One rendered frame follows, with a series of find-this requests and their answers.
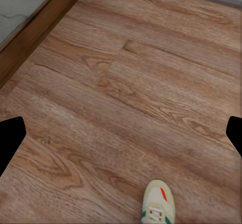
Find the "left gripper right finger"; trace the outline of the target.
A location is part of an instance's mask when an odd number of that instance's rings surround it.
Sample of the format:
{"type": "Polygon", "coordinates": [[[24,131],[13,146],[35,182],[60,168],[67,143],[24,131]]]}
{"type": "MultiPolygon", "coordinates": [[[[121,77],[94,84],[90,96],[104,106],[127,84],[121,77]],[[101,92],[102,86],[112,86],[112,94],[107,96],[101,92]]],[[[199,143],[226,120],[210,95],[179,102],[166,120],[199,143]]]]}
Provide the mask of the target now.
{"type": "Polygon", "coordinates": [[[242,157],[242,118],[230,116],[226,135],[242,157]]]}

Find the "gym shoe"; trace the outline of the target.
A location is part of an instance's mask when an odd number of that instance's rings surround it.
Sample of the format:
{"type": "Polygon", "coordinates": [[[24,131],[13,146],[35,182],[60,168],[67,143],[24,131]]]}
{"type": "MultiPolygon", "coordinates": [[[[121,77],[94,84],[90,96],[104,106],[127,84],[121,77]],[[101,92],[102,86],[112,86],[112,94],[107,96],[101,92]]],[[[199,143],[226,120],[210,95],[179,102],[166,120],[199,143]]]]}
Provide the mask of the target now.
{"type": "Polygon", "coordinates": [[[170,188],[160,180],[152,180],[144,193],[141,224],[174,224],[175,204],[170,188]]]}

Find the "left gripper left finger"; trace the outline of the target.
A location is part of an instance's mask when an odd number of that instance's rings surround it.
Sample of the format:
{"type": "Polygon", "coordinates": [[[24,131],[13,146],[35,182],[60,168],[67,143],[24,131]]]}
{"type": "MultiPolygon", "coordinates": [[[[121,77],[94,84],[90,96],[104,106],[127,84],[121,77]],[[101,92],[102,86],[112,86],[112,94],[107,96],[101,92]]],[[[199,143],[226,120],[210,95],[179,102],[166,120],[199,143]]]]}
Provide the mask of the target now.
{"type": "Polygon", "coordinates": [[[0,122],[0,176],[26,136],[23,117],[0,122]]]}

